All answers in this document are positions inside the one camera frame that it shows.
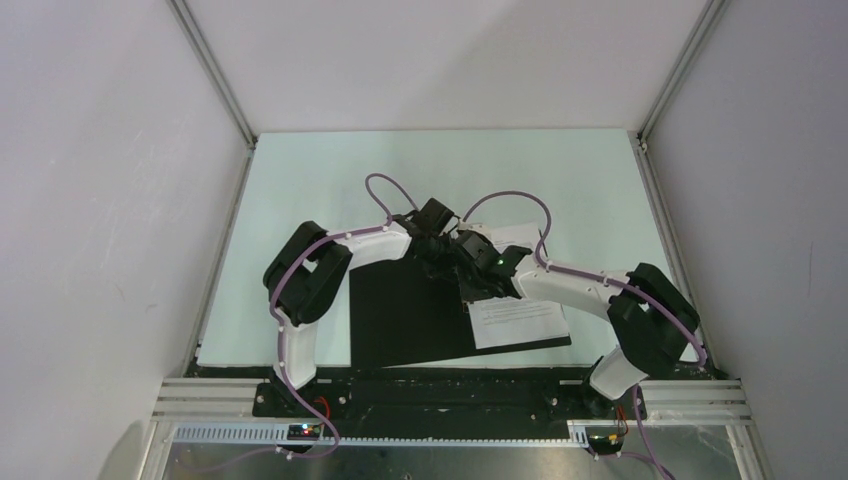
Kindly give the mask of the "red black clip folder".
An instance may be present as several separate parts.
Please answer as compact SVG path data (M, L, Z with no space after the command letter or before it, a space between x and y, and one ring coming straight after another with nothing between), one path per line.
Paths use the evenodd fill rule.
M410 260L382 261L351 271L351 364L404 366L466 357L568 346L553 340L477 349L455 273L430 279Z

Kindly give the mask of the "printed paper sheet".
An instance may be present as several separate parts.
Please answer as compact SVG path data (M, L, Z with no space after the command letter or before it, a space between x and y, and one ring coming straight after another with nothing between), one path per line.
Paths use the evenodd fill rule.
M467 310L480 350L570 339L562 306L552 301L491 298L469 303Z

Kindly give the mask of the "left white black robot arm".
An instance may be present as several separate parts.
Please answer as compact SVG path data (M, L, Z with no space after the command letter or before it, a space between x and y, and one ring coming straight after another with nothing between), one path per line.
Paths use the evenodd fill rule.
M309 384L317 366L317 322L333 305L349 271L412 255L446 232L455 213L431 198L420 209L390 215L377 226L330 232L314 221L298 226L263 275L269 313L277 322L273 369L283 382L278 404L304 416L316 403Z

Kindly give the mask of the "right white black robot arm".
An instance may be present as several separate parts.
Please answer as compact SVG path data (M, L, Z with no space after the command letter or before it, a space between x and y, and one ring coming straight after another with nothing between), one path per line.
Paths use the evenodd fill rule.
M498 250L482 233L465 230L451 255L468 302L491 298L549 301L606 321L617 345L603 355L585 378L585 411L606 418L622 396L647 378L671 374L692 347L700 365L706 352L696 338L700 316L694 306L655 265L630 271L593 273L544 262L538 251L518 245Z

